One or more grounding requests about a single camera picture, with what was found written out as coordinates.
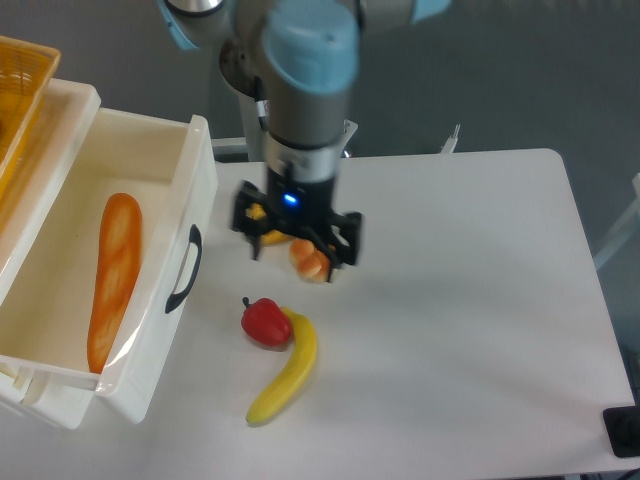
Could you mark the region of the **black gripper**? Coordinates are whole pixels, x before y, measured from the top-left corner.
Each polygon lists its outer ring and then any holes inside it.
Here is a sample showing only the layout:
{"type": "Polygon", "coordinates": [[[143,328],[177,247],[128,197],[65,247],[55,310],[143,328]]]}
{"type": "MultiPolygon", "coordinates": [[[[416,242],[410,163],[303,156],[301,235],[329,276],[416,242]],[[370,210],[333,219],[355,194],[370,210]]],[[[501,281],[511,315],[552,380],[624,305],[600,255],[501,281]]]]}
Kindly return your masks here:
{"type": "Polygon", "coordinates": [[[263,233],[279,230],[295,238],[311,241],[328,257],[326,281],[332,283],[344,265],[354,266],[359,260],[363,215],[359,212],[339,214],[333,210],[335,178],[316,183],[303,183],[289,174],[266,169],[266,190],[260,191],[249,181],[240,185],[231,216],[231,229],[244,235],[258,261],[263,233]],[[267,218],[260,226],[251,220],[247,209],[252,203],[261,205],[267,218]]]}

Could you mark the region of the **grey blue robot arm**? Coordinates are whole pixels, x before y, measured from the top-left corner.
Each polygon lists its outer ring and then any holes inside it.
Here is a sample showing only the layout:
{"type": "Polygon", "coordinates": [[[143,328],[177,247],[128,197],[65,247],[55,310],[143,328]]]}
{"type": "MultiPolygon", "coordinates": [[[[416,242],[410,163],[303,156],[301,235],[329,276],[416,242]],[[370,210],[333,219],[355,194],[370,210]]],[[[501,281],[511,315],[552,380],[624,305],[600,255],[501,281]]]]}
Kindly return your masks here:
{"type": "Polygon", "coordinates": [[[353,133],[348,106],[361,41],[437,16],[445,1],[162,1],[176,44],[221,47],[216,67],[241,104],[251,159],[266,186],[240,186],[231,227],[260,250],[267,234],[293,238],[292,263],[310,281],[356,264],[362,215],[332,206],[353,133]]]}

